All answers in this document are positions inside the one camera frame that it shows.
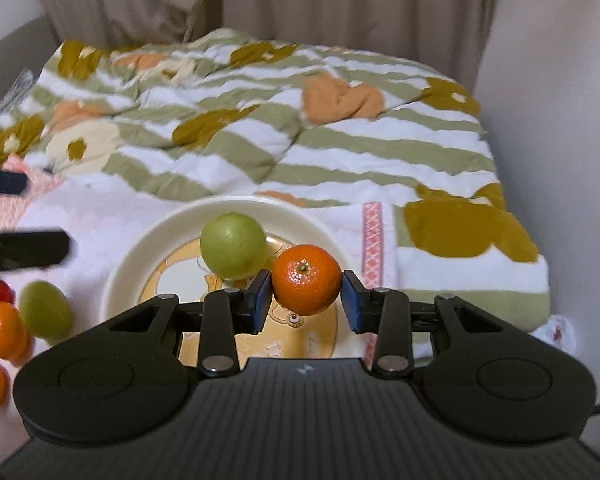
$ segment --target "bed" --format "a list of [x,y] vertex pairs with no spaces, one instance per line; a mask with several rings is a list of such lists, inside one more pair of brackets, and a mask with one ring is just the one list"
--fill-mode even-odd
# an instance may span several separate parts
[[[0,115],[0,167],[34,183],[25,203],[0,204],[0,228],[71,217],[89,247],[46,278],[74,295],[83,330],[111,267],[155,219],[205,196],[264,194],[340,232],[368,286],[416,301],[451,292],[560,346],[546,261],[506,209],[479,116],[452,79],[373,52],[227,28],[113,52],[67,41]],[[18,425],[12,406],[5,416]],[[0,460],[10,450],[4,437]]]

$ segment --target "white plate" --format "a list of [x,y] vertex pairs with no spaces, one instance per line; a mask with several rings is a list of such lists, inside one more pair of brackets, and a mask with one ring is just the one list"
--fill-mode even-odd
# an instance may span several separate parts
[[[327,250],[342,269],[354,268],[352,258],[338,246],[327,226],[300,208],[279,200],[254,196],[219,196],[192,202],[161,220],[140,238],[107,282],[100,322],[156,294],[171,292],[180,301],[199,301],[225,286],[200,257],[198,239],[206,223],[228,212],[255,218],[267,233],[273,251],[289,244],[313,244]],[[317,316],[294,317],[272,304],[264,330],[257,336],[236,336],[238,356],[360,357],[364,344],[348,326],[338,299]],[[198,335],[187,334],[180,353],[185,364],[197,361]]]

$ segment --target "cherry tomato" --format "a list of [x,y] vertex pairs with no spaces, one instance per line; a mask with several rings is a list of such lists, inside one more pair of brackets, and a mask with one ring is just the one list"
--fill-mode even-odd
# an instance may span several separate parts
[[13,303],[16,299],[16,295],[11,290],[11,287],[7,285],[3,280],[0,280],[0,301],[6,303]]

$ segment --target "green fruit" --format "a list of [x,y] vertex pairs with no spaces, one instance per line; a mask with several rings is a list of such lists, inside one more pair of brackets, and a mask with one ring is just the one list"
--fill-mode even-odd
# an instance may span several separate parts
[[227,213],[202,229],[200,252],[214,274],[226,280],[241,280],[265,265],[267,237],[250,216]]
[[20,317],[27,329],[41,339],[66,337],[74,322],[74,314],[64,294],[47,282],[31,282],[19,295]]

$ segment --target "curtain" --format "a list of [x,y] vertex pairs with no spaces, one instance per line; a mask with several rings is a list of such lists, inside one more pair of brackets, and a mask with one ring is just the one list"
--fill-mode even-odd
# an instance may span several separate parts
[[407,57],[471,88],[494,0],[42,0],[58,36],[101,48],[227,26],[263,39]]

